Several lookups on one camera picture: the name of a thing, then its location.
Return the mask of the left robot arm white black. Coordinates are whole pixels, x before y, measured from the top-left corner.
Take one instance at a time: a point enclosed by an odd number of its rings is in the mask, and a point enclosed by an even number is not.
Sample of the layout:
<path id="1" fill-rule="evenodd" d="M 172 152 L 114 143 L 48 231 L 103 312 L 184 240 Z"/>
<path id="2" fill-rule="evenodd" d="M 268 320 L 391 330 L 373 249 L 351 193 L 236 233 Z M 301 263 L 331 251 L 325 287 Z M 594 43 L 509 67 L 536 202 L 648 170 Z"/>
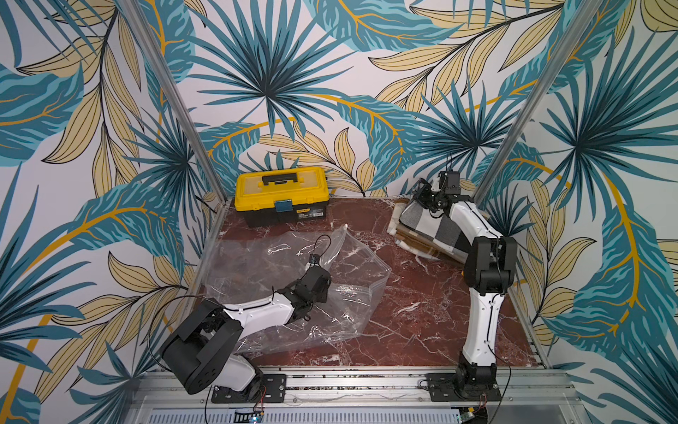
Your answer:
<path id="1" fill-rule="evenodd" d="M 239 402 L 256 401 L 264 392 L 263 374 L 234 353 L 236 345 L 259 331 L 307 318 L 315 305 L 327 301 L 331 282 L 330 273 L 313 264 L 260 300 L 238 305 L 203 300 L 164 341 L 159 357 L 190 395 L 212 386 Z"/>

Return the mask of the clear plastic vacuum bag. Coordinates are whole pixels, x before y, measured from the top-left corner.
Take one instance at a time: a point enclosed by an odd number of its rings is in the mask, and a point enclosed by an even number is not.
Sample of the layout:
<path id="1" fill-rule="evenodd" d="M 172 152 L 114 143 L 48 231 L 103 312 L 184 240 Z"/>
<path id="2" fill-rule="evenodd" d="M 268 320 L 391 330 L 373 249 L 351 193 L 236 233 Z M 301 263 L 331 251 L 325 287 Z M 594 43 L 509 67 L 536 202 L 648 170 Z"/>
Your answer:
<path id="1" fill-rule="evenodd" d="M 342 225 L 258 240 L 220 240 L 204 280 L 206 295 L 243 316 L 237 353 L 301 350 L 360 336 L 377 309 L 390 266 Z"/>

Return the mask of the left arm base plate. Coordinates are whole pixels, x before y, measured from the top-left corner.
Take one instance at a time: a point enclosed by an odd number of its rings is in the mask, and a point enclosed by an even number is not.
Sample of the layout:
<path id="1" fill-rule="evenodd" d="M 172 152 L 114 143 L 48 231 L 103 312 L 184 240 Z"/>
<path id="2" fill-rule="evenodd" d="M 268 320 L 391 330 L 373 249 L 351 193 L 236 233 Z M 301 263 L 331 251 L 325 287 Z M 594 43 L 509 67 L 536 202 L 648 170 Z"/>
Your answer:
<path id="1" fill-rule="evenodd" d="M 287 376 L 264 374 L 256 376 L 247 387 L 237 391 L 225 386 L 215 386 L 210 401 L 217 405 L 250 404 L 255 401 L 266 404 L 282 404 L 285 398 Z"/>

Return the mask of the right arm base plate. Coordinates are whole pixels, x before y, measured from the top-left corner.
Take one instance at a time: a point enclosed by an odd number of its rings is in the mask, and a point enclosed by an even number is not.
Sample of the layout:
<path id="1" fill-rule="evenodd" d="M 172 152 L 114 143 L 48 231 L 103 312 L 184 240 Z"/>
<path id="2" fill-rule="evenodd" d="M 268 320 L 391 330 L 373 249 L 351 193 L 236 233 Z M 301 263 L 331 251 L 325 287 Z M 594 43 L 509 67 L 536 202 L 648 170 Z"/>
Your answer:
<path id="1" fill-rule="evenodd" d="M 502 399 L 501 390 L 491 376 L 462 376 L 457 373 L 429 373 L 425 387 L 432 402 L 485 402 Z"/>

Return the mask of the beige plaid blanket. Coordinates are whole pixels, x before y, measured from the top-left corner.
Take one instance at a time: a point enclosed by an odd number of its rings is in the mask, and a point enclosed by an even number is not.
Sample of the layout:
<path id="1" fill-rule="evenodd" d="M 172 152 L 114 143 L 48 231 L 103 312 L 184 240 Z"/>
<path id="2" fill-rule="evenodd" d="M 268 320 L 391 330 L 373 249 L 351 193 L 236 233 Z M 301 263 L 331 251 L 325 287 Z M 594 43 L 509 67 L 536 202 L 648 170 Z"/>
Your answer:
<path id="1" fill-rule="evenodd" d="M 410 230 L 400 223 L 400 217 L 407 204 L 408 201 L 405 199 L 395 200 L 387 233 L 394 237 L 395 244 L 398 247 L 416 254 L 416 252 L 421 251 L 426 245 L 425 240 L 422 240 L 415 231 Z"/>

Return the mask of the tan blanket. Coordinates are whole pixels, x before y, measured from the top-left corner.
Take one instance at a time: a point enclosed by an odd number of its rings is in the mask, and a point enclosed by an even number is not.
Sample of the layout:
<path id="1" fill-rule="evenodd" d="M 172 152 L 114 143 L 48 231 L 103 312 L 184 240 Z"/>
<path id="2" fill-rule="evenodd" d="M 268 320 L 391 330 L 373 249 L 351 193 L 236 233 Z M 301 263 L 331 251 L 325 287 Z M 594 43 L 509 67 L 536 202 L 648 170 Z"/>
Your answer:
<path id="1" fill-rule="evenodd" d="M 473 240 L 498 239 L 501 233 L 489 224 L 468 196 L 452 201 L 446 210 L 432 212 L 411 198 L 394 208 L 395 226 L 389 230 L 411 252 L 430 259 L 464 263 Z"/>

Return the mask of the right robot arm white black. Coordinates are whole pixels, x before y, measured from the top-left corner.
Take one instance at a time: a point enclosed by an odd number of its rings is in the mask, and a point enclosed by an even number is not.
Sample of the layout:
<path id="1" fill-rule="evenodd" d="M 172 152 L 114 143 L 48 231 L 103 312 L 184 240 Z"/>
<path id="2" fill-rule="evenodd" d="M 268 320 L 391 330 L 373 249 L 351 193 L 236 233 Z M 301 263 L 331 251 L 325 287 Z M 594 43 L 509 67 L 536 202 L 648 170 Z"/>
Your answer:
<path id="1" fill-rule="evenodd" d="M 464 265 L 470 320 L 451 384 L 464 396 L 470 390 L 493 390 L 499 314 L 516 277 L 517 242 L 494 229 L 473 198 L 461 193 L 456 171 L 441 171 L 432 183 L 420 179 L 400 223 Z"/>

